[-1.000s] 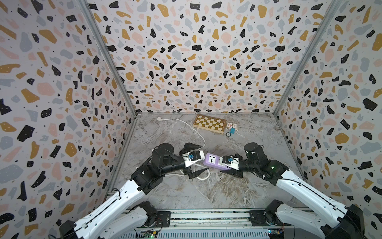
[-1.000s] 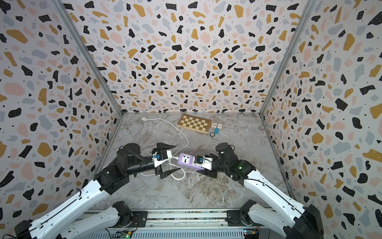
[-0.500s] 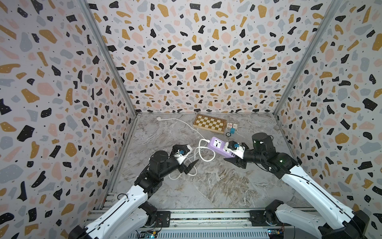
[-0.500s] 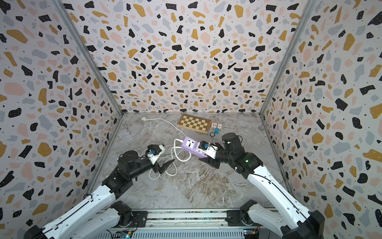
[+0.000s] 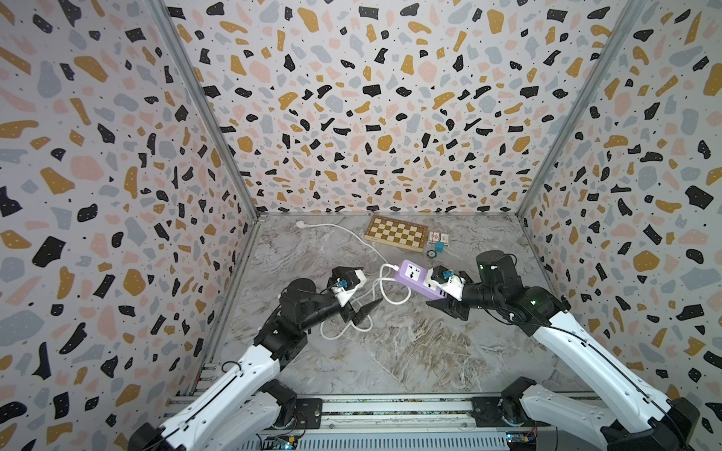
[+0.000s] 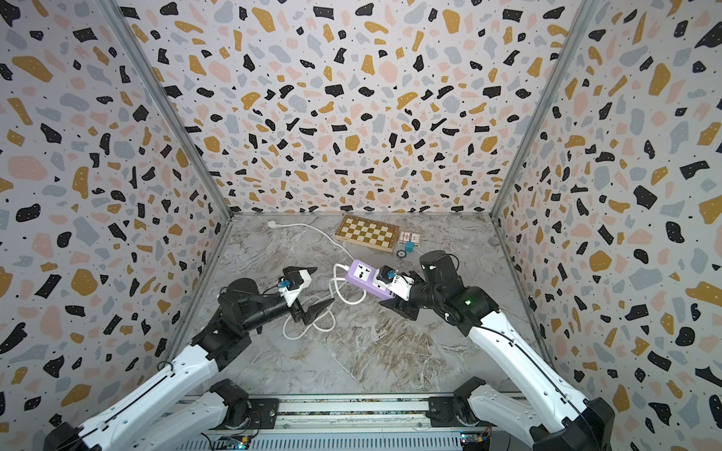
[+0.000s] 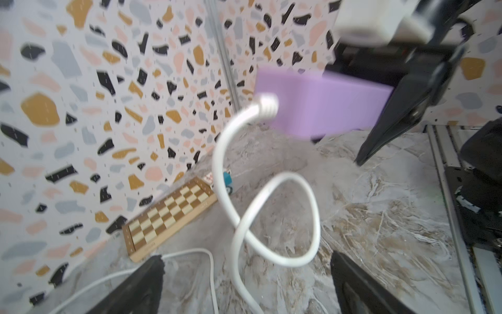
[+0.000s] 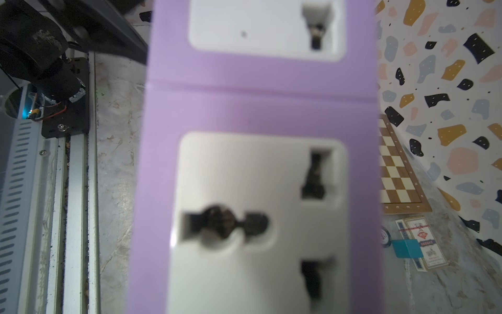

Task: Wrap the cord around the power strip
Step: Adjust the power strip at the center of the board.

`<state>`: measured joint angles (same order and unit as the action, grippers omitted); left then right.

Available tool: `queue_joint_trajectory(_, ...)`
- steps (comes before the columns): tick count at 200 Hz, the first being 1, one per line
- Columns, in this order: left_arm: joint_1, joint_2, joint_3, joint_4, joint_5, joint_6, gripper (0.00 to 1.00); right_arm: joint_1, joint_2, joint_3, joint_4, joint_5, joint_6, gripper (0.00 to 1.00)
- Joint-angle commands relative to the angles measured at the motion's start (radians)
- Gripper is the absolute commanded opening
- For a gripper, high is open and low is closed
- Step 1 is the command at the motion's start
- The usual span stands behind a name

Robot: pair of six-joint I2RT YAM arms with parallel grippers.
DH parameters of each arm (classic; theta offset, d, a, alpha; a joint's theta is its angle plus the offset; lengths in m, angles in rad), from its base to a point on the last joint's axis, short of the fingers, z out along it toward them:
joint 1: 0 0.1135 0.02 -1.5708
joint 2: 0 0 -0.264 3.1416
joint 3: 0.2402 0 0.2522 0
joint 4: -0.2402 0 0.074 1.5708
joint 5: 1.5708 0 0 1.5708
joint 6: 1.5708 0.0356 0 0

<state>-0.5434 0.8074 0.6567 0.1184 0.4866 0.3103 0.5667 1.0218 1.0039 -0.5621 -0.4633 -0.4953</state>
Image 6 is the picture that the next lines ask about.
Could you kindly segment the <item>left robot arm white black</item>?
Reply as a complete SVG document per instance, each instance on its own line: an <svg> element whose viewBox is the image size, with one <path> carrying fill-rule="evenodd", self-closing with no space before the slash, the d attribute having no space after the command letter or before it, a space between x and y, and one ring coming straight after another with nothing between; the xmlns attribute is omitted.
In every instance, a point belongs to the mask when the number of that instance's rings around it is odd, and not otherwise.
<svg viewBox="0 0 722 451"><path fill-rule="evenodd" d="M255 415L244 389L220 381L176 413L169 409L209 381L251 344L251 334L281 317L306 326L327 312L333 297L302 306L299 296L312 282L313 267L287 267L269 292L250 278L219 291L218 308L189 345L131 394L78 427L63 422L45 438L46 450L170 450L217 426L251 425Z"/></svg>

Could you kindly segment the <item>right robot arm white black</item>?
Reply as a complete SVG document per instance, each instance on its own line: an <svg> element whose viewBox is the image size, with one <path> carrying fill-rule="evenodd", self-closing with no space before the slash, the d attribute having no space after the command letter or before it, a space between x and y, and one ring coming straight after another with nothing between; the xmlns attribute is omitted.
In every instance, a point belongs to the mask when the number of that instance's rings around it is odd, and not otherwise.
<svg viewBox="0 0 722 451"><path fill-rule="evenodd" d="M392 295L381 306L410 321L432 310L491 357L526 398L514 400L471 379L455 393L462 422L492 423L533 450L610 449L615 413L606 401L590 400L562 379L490 295L464 283L456 257L436 250L419 263L420 274L388 266L377 272L373 281Z"/></svg>

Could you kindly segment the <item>purple power strip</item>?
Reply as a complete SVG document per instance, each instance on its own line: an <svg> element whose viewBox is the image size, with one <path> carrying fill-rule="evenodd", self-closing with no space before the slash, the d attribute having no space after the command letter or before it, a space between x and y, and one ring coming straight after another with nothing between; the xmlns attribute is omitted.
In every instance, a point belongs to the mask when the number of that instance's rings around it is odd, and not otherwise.
<svg viewBox="0 0 722 451"><path fill-rule="evenodd" d="M368 295L373 295L382 301L393 299L394 294L384 282L378 279L378 274L378 269L357 259L346 272L345 280L359 289L363 289Z"/></svg>

